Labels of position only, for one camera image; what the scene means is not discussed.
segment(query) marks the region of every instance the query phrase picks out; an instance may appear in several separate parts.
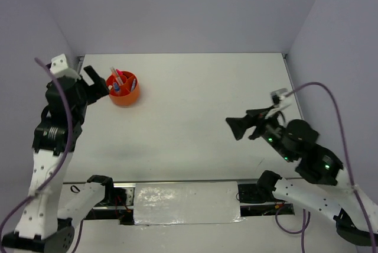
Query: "white robotic arm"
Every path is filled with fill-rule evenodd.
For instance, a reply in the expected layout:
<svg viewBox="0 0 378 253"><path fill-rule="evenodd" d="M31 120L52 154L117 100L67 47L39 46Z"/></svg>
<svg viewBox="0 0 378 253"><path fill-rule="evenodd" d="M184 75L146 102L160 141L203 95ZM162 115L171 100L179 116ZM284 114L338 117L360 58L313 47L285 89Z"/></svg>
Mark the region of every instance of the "white robotic arm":
<svg viewBox="0 0 378 253"><path fill-rule="evenodd" d="M82 132L86 108L109 93L105 80L92 67L84 70L93 80L91 86L75 70L69 68L65 55L52 59L50 72L58 79L68 98L73 127L72 143L64 157L68 138L66 113L57 88L49 83L46 91L48 106L43 110L41 123L34 131L34 167L28 194L32 199L26 204L14 232L4 235L2 246L34 252L67 252L73 242L75 227L92 207L99 202L114 199L112 179L92 176L84 189L58 210L63 179L76 140ZM40 186L51 176L50 182L39 191Z"/></svg>
<svg viewBox="0 0 378 253"><path fill-rule="evenodd" d="M283 116L281 110L291 103L287 90L277 90L271 93L271 97L273 105L268 108L247 110L243 118L226 118L235 139L240 140L248 128L255 127L250 140L262 137L286 162L298 162L295 171L307 182L326 191L331 198L300 189L271 171L265 171L260 177L259 191L310 212L320 212L335 222L342 238L356 245L371 246L369 226L358 199L364 205L376 241L378 206L358 186L351 185L347 169L338 157L316 144L319 133L307 122L295 119L284 126L278 122L278 117Z"/></svg>

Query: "blue marker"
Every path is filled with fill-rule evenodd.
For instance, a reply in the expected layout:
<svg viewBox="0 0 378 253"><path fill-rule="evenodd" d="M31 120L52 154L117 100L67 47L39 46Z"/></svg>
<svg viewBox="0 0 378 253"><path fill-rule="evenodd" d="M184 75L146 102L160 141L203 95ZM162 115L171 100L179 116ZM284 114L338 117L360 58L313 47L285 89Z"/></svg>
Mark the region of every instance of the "blue marker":
<svg viewBox="0 0 378 253"><path fill-rule="evenodd" d="M120 95L120 87L117 83L113 83L114 91L117 95Z"/></svg>

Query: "white wall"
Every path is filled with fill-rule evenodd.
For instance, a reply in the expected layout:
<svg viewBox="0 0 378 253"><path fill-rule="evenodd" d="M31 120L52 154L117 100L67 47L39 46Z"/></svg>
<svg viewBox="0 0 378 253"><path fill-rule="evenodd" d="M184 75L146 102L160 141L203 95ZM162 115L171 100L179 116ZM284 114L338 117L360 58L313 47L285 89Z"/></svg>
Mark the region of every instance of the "white wall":
<svg viewBox="0 0 378 253"><path fill-rule="evenodd" d="M73 58L40 0L0 0L0 220L30 184L34 128L50 81L33 59L48 62L60 53Z"/></svg>
<svg viewBox="0 0 378 253"><path fill-rule="evenodd" d="M375 202L377 47L378 0L316 0L288 57L295 86L316 80L334 92L357 183ZM321 142L344 160L334 108L325 92L309 87L299 101Z"/></svg>
<svg viewBox="0 0 378 253"><path fill-rule="evenodd" d="M315 0L45 0L77 54L287 52Z"/></svg>

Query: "orange pen holder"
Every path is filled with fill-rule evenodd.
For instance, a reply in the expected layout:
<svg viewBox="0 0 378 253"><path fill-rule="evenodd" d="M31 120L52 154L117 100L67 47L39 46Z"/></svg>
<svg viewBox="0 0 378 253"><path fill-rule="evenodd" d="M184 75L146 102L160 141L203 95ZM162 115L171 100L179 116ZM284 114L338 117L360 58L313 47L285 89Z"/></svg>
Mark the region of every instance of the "orange pen holder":
<svg viewBox="0 0 378 253"><path fill-rule="evenodd" d="M138 100L138 97L141 91L139 88L138 79L133 73L130 73L127 71L121 71L121 72L122 72L122 75L120 76L120 78L123 81L123 85L119 86L120 91L118 94L114 91L114 88L112 88L109 92L109 97L115 105L129 106ZM132 82L134 81L134 79L135 79L135 87L134 87L134 90L131 91ZM115 77L111 75L106 80L106 86L113 87L113 83L116 83L116 82L117 81Z"/></svg>

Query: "white plastic sheet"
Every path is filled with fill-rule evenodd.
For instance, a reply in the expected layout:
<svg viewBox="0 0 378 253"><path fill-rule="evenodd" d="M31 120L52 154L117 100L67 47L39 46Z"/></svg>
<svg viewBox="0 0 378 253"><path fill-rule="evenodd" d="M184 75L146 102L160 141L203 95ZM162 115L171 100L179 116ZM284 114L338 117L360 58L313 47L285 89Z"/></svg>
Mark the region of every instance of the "white plastic sheet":
<svg viewBox="0 0 378 253"><path fill-rule="evenodd" d="M240 222L236 182L141 183L135 188L137 225Z"/></svg>

